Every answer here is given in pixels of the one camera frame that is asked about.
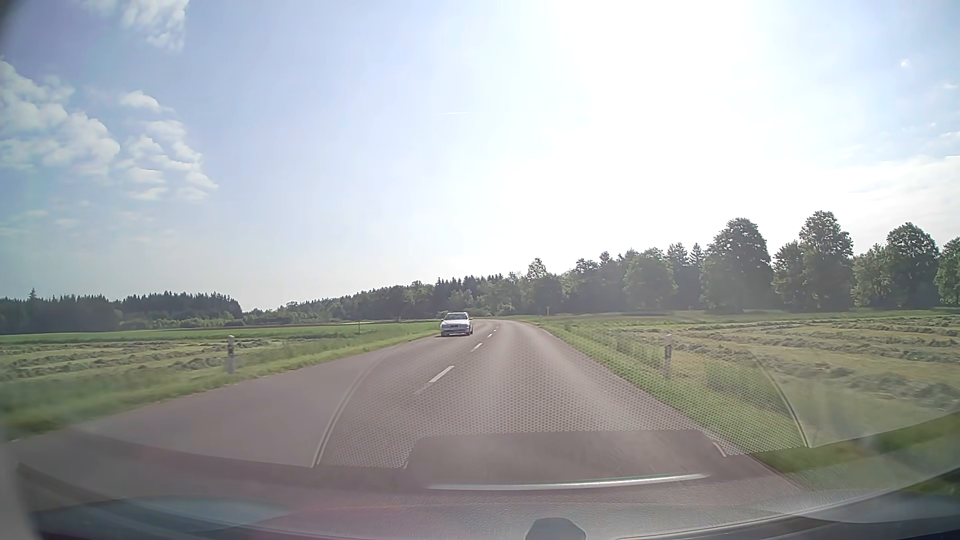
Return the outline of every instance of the windshield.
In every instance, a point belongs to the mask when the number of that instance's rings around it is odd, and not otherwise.
[[[960,493],[960,4],[0,11],[0,460],[50,535]]]

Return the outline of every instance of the road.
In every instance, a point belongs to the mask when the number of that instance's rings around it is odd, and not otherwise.
[[[699,478],[697,493],[747,480],[750,496],[791,489],[552,334],[518,321],[474,324],[470,336],[247,380],[11,448],[50,478],[124,495],[252,489],[197,480],[224,463],[294,484],[307,471],[389,471],[427,489],[639,476]]]

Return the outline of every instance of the forest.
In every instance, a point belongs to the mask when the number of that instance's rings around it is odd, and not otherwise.
[[[924,308],[960,304],[960,237],[941,250],[905,223],[884,244],[855,256],[850,235],[829,211],[816,211],[797,239],[771,257],[756,224],[735,218],[706,248],[670,244],[580,258],[562,273],[534,258],[526,271],[393,285],[338,298],[243,311],[219,293],[154,293],[0,299],[0,333],[112,331],[432,319],[474,316],[747,308],[843,311],[851,307]]]

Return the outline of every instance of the silver car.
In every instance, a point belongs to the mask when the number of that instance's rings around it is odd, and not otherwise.
[[[462,311],[448,313],[440,323],[440,335],[453,335],[459,333],[462,335],[471,335],[473,333],[473,320],[469,314]]]

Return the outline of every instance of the grass field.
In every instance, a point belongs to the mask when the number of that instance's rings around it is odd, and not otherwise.
[[[436,322],[0,336],[9,438],[436,333]],[[236,337],[237,373],[224,369]]]
[[[848,454],[840,441],[960,407],[960,315],[948,310],[526,319],[743,451],[780,459],[779,468],[796,456],[770,452],[810,446]]]

